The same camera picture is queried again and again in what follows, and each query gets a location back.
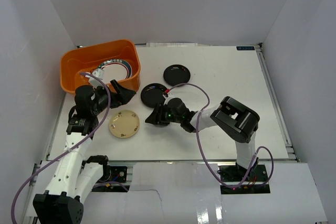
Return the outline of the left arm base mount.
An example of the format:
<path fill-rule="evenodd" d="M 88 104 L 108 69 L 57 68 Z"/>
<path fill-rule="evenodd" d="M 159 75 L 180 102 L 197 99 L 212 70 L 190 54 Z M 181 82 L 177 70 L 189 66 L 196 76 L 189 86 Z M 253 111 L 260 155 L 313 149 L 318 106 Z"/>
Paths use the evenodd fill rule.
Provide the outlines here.
<path fill-rule="evenodd" d="M 103 176 L 97 181 L 97 183 L 104 183 L 104 185 L 94 188 L 92 190 L 93 192 L 127 192 L 119 184 L 114 184 L 114 182 L 123 184 L 127 181 L 128 168 L 126 166 L 111 166 L 109 164 L 109 158 L 105 155 L 90 156 L 87 160 L 82 161 L 82 168 L 89 163 L 98 163 L 103 166 Z"/>

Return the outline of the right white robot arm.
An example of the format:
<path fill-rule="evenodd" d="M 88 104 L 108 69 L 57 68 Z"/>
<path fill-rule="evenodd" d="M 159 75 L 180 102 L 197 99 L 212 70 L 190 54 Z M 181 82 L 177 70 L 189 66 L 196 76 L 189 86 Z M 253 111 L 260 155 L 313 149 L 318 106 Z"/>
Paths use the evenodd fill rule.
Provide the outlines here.
<path fill-rule="evenodd" d="M 191 111 L 180 98 L 159 103 L 145 119 L 145 123 L 167 126 L 177 123 L 189 133 L 218 126 L 235 141 L 238 177 L 247 182 L 256 175 L 255 133 L 260 116 L 232 97 L 225 97 L 219 105 L 204 111 Z"/>

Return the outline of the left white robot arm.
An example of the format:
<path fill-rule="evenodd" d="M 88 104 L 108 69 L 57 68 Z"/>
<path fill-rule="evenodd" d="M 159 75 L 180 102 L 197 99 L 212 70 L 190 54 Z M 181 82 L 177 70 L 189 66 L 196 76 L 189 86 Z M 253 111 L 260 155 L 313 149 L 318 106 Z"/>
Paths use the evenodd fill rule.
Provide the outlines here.
<path fill-rule="evenodd" d="M 110 178 L 109 159 L 103 155 L 86 159 L 85 153 L 102 124 L 98 115 L 127 104 L 136 94 L 116 80 L 110 83 L 114 91 L 103 83 L 96 88 L 83 85 L 75 90 L 64 152 L 55 160 L 58 165 L 45 191 L 33 199 L 40 223 L 81 223 L 84 202 L 94 185 Z"/>

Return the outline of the white green rimmed plate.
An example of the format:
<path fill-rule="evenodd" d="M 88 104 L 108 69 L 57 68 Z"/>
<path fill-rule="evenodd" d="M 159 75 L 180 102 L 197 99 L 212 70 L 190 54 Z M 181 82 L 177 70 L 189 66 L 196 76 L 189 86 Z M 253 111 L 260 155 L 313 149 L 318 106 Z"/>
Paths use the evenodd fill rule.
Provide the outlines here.
<path fill-rule="evenodd" d="M 105 84 L 110 83 L 111 80 L 121 81 L 132 76 L 131 65 L 126 60 L 119 58 L 104 61 L 97 68 L 104 70 L 103 82 Z"/>

